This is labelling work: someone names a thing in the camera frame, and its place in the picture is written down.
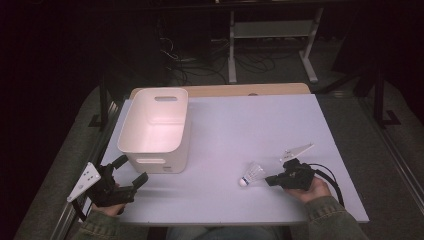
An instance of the metal frame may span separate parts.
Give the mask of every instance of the metal frame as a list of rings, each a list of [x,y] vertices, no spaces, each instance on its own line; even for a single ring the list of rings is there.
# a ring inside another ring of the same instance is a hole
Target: metal frame
[[[237,26],[234,21],[234,11],[231,11],[231,16],[230,16],[230,54],[228,57],[228,79],[229,79],[229,83],[230,84],[235,84],[237,83],[237,73],[236,73],[236,68],[235,68],[235,61],[234,61],[234,39],[235,38],[252,38],[252,37],[301,37],[301,36],[308,36],[308,42],[305,46],[305,48],[301,51],[299,51],[299,56],[300,59],[302,60],[303,63],[303,67],[305,68],[306,74],[308,75],[309,81],[311,83],[317,83],[318,82],[318,78],[315,74],[315,71],[312,67],[312,64],[309,60],[309,54],[311,52],[312,49],[312,45],[315,41],[315,36],[321,21],[321,16],[322,16],[322,12],[324,11],[324,8],[318,8],[316,13],[315,13],[315,17],[311,23],[309,32],[306,33],[302,33],[302,31],[299,32],[299,30],[297,28],[292,28],[290,30],[290,28],[287,29],[281,29],[281,31],[283,33],[275,33],[275,34],[271,34],[271,35],[267,35],[267,36],[263,36],[260,35],[260,28],[258,28],[258,33],[253,33],[250,34],[249,36],[247,35],[243,35],[243,34],[237,34]],[[272,25],[272,24],[277,24],[280,25],[282,28],[284,27],[283,25],[289,26],[290,24],[297,24],[297,25],[302,25],[305,24],[305,21],[284,21],[284,22],[276,22],[276,23],[272,23],[272,22],[266,22],[265,24],[268,25]]]

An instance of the jeans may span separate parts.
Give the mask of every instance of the jeans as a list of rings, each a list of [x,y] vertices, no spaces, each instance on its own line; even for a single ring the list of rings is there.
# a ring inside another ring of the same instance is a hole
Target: jeans
[[[166,240],[282,240],[281,227],[173,227]]]

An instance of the table leg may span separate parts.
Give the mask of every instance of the table leg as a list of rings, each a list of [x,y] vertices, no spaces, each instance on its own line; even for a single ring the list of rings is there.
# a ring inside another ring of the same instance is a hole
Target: table leg
[[[319,8],[317,10],[314,21],[312,22],[312,25],[311,25],[311,30],[309,31],[308,44],[306,44],[303,50],[299,51],[300,59],[302,60],[303,66],[305,67],[306,73],[308,74],[309,81],[311,83],[318,82],[318,78],[311,65],[311,62],[309,61],[309,53],[311,52],[312,44],[314,43],[314,40],[315,40],[315,36],[319,27],[323,10],[324,10],[323,8]]]

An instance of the metal rail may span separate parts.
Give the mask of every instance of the metal rail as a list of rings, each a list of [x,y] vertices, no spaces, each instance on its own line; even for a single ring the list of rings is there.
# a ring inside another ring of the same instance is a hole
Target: metal rail
[[[387,130],[382,129],[372,117],[372,115],[369,114],[373,112],[373,108],[370,103],[367,102],[365,99],[359,99],[359,103],[359,105],[366,113],[366,116],[369,118],[371,125],[375,128],[376,132],[379,134],[384,144],[386,145],[389,153],[392,155],[396,170],[399,172],[399,175],[401,176],[406,187],[408,188],[409,192],[417,203],[418,208],[424,215],[424,190],[421,184],[418,182],[414,173],[411,171],[405,159],[403,158],[402,154],[397,149],[392,138],[387,133]]]
[[[108,110],[108,123],[104,127],[103,131],[98,136],[93,149],[91,150],[90,155],[87,158],[87,163],[92,162],[97,164],[97,161],[101,159],[104,154],[105,146],[107,146],[109,139],[113,133],[113,129],[115,128],[116,121],[118,120],[119,112],[121,108],[112,102],[109,106]],[[85,203],[85,196],[82,196],[78,201],[80,205]],[[63,207],[62,214],[54,228],[52,235],[50,237],[51,240],[56,239],[65,239],[66,235],[69,232],[70,227],[76,220],[76,212],[72,207],[71,203],[66,202]]]

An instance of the black cable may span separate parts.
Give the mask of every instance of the black cable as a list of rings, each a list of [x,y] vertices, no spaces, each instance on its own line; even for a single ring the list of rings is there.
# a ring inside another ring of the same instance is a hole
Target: black cable
[[[317,164],[317,163],[311,163],[311,164],[308,164],[308,165],[309,166],[319,166],[319,167],[327,169],[327,171],[331,174],[331,176],[333,176],[334,182],[337,182],[336,177],[334,176],[333,172],[328,167],[321,165],[321,164]]]
[[[337,182],[333,181],[333,179],[331,179],[327,174],[321,172],[318,169],[315,170],[315,173],[318,174],[319,176],[323,177],[325,180],[327,180],[333,186],[334,190],[336,190],[337,198],[339,199],[340,205],[342,205],[344,207],[343,196],[342,196],[342,192],[340,191],[339,184],[337,184]]]

